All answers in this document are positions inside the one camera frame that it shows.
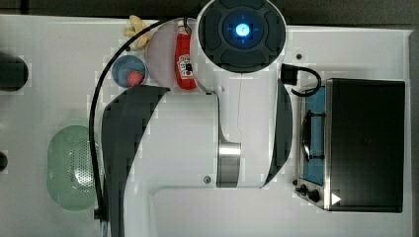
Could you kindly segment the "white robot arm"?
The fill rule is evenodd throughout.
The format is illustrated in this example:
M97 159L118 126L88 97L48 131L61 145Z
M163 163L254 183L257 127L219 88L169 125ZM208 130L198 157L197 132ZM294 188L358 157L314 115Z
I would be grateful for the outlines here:
M268 185L287 161L286 22L270 0L209 0L192 27L190 91L139 85L105 108L112 237L157 237L162 189Z

